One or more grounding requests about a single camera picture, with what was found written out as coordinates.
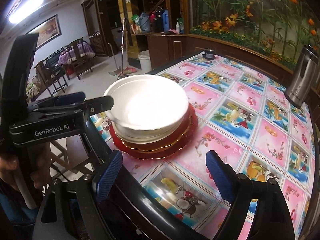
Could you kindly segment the person's left hand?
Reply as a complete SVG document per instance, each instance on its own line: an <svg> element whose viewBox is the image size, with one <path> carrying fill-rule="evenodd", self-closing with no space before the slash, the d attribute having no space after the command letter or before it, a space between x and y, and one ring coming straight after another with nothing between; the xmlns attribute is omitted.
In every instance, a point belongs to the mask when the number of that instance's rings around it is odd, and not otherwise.
<svg viewBox="0 0 320 240"><path fill-rule="evenodd" d="M36 189L41 189L46 184L50 184L50 143L39 144L28 148L32 159L19 159L15 155L1 153L1 180L9 184L13 189L19 191L14 178L14 172L20 169L33 181Z"/></svg>

